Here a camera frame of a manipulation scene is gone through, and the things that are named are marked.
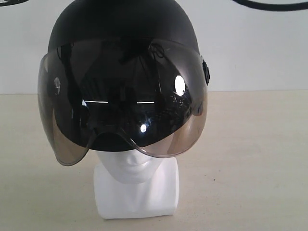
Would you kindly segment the black helmet with tinted visor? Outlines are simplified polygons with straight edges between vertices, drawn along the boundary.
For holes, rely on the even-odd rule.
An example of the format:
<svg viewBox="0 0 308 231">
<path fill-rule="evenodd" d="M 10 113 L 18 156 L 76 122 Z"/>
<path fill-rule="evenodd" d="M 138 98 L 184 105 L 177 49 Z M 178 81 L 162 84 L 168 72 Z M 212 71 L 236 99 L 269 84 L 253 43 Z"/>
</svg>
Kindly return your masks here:
<svg viewBox="0 0 308 231">
<path fill-rule="evenodd" d="M 176 1 L 75 0 L 40 63 L 40 118 L 63 166 L 89 150 L 175 157 L 204 130 L 209 79 Z"/>
</svg>

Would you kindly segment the white foam mannequin head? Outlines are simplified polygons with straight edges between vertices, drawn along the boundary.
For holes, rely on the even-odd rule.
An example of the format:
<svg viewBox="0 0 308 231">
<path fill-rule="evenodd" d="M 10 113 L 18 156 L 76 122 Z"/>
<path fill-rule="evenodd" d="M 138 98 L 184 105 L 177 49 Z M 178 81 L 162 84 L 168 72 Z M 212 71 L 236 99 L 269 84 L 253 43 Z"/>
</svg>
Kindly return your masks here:
<svg viewBox="0 0 308 231">
<path fill-rule="evenodd" d="M 174 215 L 180 194 L 176 158 L 154 158 L 137 150 L 96 154 L 94 195 L 102 218 Z"/>
</svg>

